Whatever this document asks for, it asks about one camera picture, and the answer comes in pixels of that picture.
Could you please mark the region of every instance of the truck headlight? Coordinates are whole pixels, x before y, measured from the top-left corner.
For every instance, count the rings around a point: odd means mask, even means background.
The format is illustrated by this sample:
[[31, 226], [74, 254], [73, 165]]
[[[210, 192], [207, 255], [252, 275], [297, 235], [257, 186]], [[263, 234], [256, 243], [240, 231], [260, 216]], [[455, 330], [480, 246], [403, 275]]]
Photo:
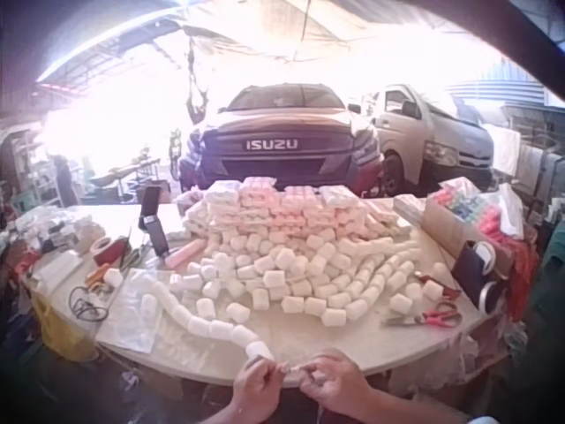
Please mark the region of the truck headlight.
[[359, 165], [375, 161], [380, 156], [379, 136], [376, 131], [364, 131], [353, 142], [353, 158]]
[[439, 165], [457, 166], [457, 150], [433, 141], [426, 141], [424, 159]]

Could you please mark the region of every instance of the isuzu logo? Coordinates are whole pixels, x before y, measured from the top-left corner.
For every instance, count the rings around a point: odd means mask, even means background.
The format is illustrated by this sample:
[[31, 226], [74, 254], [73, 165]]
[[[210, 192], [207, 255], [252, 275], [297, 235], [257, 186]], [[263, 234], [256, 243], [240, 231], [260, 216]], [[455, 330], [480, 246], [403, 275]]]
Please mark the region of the isuzu logo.
[[297, 148], [297, 139], [248, 140], [245, 142], [245, 150], [296, 150]]

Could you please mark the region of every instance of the corrugated wall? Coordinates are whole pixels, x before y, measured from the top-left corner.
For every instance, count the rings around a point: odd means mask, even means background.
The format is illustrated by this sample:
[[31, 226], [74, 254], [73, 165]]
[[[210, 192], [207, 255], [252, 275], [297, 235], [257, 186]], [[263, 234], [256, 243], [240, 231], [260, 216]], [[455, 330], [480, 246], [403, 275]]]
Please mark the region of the corrugated wall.
[[463, 99], [543, 105], [544, 87], [512, 61], [501, 61], [473, 81], [452, 84], [448, 91]]

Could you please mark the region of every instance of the van windshield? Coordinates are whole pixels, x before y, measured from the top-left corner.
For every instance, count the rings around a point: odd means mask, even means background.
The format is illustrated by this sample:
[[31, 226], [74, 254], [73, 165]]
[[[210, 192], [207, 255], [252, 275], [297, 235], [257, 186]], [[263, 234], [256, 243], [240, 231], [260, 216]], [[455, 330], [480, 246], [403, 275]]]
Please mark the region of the van windshield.
[[434, 115], [454, 119], [465, 124], [478, 126], [478, 113], [465, 102], [444, 91], [420, 93]]

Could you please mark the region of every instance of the scissors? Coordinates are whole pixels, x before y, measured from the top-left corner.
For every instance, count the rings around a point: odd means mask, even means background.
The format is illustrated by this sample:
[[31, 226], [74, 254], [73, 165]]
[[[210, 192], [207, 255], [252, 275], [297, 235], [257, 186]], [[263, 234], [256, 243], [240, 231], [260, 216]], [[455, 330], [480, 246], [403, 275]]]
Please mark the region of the scissors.
[[457, 306], [450, 302], [440, 302], [435, 309], [412, 317], [390, 318], [383, 323], [386, 325], [411, 326], [432, 325], [443, 329], [453, 329], [463, 321]]

